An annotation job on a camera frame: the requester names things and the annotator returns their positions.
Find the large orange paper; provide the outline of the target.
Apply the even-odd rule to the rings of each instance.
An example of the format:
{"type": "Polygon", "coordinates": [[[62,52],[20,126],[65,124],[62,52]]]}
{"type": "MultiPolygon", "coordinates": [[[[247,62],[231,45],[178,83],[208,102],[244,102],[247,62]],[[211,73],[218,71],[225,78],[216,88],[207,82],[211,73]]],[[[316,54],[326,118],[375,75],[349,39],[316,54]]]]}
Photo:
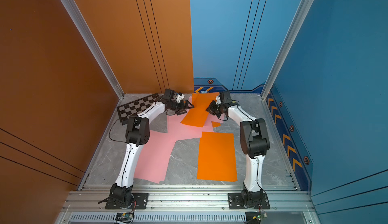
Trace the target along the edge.
{"type": "Polygon", "coordinates": [[[209,181],[237,181],[232,133],[202,133],[199,142],[197,178],[209,181]]]}

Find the large curved pink paper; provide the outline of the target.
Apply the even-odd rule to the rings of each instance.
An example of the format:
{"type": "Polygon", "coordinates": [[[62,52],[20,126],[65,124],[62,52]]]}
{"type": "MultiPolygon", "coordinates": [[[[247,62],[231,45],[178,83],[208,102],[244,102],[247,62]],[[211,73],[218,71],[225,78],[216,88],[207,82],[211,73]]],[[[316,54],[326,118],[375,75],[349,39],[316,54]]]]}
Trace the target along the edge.
{"type": "Polygon", "coordinates": [[[150,131],[150,139],[141,151],[134,177],[156,184],[164,181],[175,142],[172,134],[150,131]]]}

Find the pink paper underneath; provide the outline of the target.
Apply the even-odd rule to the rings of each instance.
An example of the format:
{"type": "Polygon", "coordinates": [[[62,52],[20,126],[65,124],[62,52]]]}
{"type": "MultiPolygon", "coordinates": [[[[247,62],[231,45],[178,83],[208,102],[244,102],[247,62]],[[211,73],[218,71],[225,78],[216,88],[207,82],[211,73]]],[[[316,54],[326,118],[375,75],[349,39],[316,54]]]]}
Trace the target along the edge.
{"type": "Polygon", "coordinates": [[[192,98],[191,97],[186,102],[187,102],[187,109],[195,108],[195,106],[192,104],[192,98]]]}

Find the orange paper front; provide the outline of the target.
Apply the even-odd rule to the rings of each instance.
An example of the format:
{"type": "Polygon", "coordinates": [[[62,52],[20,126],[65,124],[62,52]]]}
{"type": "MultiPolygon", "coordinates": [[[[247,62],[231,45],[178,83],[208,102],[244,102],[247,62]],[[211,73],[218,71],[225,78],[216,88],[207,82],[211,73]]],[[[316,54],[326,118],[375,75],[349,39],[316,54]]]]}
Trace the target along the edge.
{"type": "Polygon", "coordinates": [[[216,100],[216,97],[218,95],[218,92],[193,94],[192,104],[195,108],[189,110],[189,112],[183,118],[181,123],[187,126],[203,127],[208,116],[208,112],[206,111],[206,109],[213,100],[216,100]]]}

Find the orange curved paper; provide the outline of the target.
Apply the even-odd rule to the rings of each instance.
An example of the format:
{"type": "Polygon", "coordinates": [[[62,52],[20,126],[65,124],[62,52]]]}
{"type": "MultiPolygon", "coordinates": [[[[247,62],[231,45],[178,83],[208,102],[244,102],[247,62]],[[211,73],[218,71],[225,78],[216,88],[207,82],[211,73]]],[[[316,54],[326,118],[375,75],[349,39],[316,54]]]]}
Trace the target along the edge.
{"type": "Polygon", "coordinates": [[[214,122],[214,121],[212,121],[211,124],[212,124],[212,127],[213,127],[213,128],[217,128],[217,127],[220,127],[220,126],[221,126],[221,123],[220,123],[220,122],[214,122]]]}

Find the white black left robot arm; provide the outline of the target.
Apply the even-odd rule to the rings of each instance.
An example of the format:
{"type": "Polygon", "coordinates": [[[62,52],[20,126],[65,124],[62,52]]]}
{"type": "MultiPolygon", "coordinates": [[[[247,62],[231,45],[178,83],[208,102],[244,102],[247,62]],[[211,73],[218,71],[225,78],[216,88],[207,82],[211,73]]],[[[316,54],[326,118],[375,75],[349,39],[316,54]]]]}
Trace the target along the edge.
{"type": "Polygon", "coordinates": [[[129,115],[123,120],[127,125],[124,142],[126,152],[109,196],[100,201],[106,203],[106,209],[135,209],[135,197],[132,194],[135,168],[142,149],[150,139],[150,123],[162,113],[171,111],[174,115],[182,115],[194,107],[189,100],[185,100],[182,93],[166,89],[164,95],[147,106],[142,113],[129,115]]]}

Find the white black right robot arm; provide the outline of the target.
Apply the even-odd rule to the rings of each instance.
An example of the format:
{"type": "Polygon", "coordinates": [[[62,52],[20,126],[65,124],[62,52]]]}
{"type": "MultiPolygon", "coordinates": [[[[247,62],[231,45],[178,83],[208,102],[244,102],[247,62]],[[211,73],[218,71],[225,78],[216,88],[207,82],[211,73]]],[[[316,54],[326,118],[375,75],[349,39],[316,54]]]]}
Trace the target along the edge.
{"type": "Polygon", "coordinates": [[[208,108],[208,113],[234,120],[240,126],[240,146],[246,155],[246,177],[241,193],[229,193],[230,209],[270,209],[268,196],[262,184],[263,162],[270,149],[266,122],[245,112],[230,92],[220,92],[208,108]]]}

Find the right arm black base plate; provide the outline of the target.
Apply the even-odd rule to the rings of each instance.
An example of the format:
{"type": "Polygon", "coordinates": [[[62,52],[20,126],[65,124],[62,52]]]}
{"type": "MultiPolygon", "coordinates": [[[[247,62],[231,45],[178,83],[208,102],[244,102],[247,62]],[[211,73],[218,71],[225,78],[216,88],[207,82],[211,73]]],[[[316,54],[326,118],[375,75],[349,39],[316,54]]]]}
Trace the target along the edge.
{"type": "Polygon", "coordinates": [[[264,192],[228,193],[229,209],[270,209],[269,199],[264,192]]]}

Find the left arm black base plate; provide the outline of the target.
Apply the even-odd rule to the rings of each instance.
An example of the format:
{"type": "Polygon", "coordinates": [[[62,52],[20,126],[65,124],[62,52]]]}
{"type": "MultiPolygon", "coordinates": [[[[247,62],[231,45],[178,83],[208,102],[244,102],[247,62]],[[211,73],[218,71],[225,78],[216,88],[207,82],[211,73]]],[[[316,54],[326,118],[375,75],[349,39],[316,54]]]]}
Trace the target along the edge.
{"type": "Polygon", "coordinates": [[[120,203],[118,200],[109,197],[107,199],[105,209],[128,209],[128,210],[142,210],[146,209],[148,203],[148,193],[132,193],[130,201],[120,203]]]}

